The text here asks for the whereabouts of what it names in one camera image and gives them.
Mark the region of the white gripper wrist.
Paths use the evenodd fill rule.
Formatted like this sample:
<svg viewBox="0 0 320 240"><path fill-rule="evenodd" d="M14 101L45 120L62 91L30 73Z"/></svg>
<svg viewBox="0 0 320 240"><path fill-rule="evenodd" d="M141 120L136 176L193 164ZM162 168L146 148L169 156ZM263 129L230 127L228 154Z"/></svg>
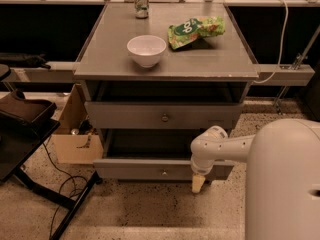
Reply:
<svg viewBox="0 0 320 240"><path fill-rule="evenodd" d="M201 191L205 175L209 174L216 160L222 159L222 143L228 138L227 132L220 126L213 126L197 136L190 145L192 192Z"/></svg>

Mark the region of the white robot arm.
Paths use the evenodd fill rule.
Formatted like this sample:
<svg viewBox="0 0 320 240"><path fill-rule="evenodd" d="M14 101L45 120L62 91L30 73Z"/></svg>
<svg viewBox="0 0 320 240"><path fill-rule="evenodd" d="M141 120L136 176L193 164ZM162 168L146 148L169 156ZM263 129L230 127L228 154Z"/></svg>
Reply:
<svg viewBox="0 0 320 240"><path fill-rule="evenodd" d="M230 138L213 126L191 143L192 191L219 160L246 164L245 240L320 240L320 123L281 119Z"/></svg>

